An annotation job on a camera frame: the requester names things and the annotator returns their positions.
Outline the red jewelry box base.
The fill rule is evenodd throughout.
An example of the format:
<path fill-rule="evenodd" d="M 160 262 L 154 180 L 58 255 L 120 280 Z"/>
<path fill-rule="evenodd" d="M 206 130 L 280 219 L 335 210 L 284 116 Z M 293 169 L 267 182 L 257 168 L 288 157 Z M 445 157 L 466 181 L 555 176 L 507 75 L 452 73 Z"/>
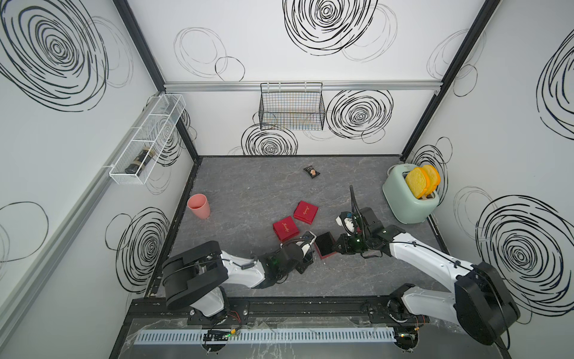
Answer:
<path fill-rule="evenodd" d="M 315 248 L 321 260 L 336 254 L 336 251 L 333 249 L 334 245 L 335 239 L 331 232 L 323 233 L 315 239 Z"/>

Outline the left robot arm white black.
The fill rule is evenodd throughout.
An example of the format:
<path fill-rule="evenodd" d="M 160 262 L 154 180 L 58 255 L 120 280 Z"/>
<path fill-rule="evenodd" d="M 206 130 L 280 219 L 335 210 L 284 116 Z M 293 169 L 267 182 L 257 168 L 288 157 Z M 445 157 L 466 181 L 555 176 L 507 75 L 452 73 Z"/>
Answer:
<path fill-rule="evenodd" d="M 177 254 L 162 264 L 167 308 L 190 307 L 205 317 L 216 317 L 227 307 L 224 284 L 265 289 L 285 281 L 293 271 L 303 273 L 312 263 L 315 241 L 316 236 L 306 232 L 250 259 L 227 253 L 216 241 Z"/>

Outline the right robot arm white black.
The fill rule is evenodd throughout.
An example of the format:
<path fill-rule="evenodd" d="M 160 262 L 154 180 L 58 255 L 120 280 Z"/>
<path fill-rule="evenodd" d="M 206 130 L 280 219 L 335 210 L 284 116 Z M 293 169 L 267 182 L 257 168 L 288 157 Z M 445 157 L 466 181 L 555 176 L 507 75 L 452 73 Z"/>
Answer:
<path fill-rule="evenodd" d="M 432 317 L 461 327 L 472 339 L 492 345 L 521 316 L 502 277 L 488 263 L 473 264 L 437 250 L 395 225 L 384 226 L 369 207 L 359 207 L 352 192 L 351 209 L 337 218 L 344 233 L 333 249 L 370 260 L 384 256 L 411 264 L 441 283 L 445 290 L 425 290 L 404 284 L 389 295 L 385 310 L 391 320 Z"/>

